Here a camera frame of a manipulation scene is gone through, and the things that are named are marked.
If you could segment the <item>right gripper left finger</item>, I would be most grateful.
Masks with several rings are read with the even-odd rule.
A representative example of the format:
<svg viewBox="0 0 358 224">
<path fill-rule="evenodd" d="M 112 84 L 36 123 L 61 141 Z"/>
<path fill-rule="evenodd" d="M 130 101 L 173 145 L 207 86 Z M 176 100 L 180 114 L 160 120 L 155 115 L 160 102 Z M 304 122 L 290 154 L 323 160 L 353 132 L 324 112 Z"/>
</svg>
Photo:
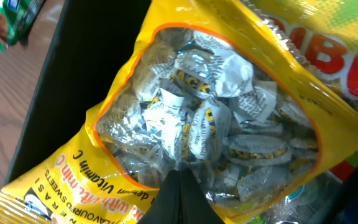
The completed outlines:
<svg viewBox="0 0 358 224">
<path fill-rule="evenodd" d="M 146 214 L 138 224 L 178 224 L 180 212 L 180 174 L 171 170 Z"/>
</svg>

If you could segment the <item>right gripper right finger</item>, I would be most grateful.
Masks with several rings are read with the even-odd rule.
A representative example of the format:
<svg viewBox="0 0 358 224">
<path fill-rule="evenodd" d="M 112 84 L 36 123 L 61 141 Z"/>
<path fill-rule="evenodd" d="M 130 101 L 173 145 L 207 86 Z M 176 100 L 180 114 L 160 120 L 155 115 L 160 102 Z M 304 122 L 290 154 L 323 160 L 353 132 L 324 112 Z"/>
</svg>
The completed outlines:
<svg viewBox="0 0 358 224">
<path fill-rule="evenodd" d="M 180 172 L 181 222 L 183 224 L 224 224 L 212 209 L 190 169 Z"/>
</svg>

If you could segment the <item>yellow Hacks candy bag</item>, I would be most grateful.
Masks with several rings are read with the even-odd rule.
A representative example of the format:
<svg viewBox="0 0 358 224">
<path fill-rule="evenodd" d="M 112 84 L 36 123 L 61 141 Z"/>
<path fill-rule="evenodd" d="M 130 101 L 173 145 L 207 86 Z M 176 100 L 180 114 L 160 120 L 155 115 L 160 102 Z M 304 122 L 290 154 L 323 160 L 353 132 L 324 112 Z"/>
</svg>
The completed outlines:
<svg viewBox="0 0 358 224">
<path fill-rule="evenodd" d="M 358 150 L 358 113 L 239 1 L 152 1 L 80 131 L 0 191 L 0 223 L 137 223 L 190 169 L 244 223 Z"/>
</svg>

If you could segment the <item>green Haribo gummy bag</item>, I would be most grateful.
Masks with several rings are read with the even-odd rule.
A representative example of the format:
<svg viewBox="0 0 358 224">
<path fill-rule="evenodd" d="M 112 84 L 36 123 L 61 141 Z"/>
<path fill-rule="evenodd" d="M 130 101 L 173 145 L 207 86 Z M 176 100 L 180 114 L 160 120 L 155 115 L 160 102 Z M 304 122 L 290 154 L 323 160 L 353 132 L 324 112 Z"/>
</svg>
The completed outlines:
<svg viewBox="0 0 358 224">
<path fill-rule="evenodd" d="M 358 112 L 358 1 L 253 0 L 314 76 Z M 356 189 L 358 151 L 265 212 L 269 223 L 341 223 L 344 193 Z"/>
</svg>

